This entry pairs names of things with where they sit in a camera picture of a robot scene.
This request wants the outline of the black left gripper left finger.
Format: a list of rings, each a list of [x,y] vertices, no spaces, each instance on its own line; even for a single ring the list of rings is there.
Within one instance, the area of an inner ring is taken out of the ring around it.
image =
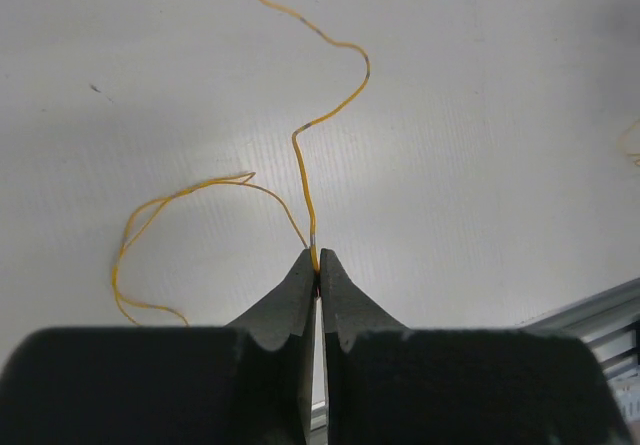
[[[30,334],[1,373],[5,444],[305,444],[315,273],[225,326],[69,327]]]

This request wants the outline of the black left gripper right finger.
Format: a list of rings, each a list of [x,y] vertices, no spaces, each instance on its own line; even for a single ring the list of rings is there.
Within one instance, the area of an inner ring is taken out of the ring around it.
[[[416,329],[321,253],[332,444],[630,444],[588,346],[556,330]]]

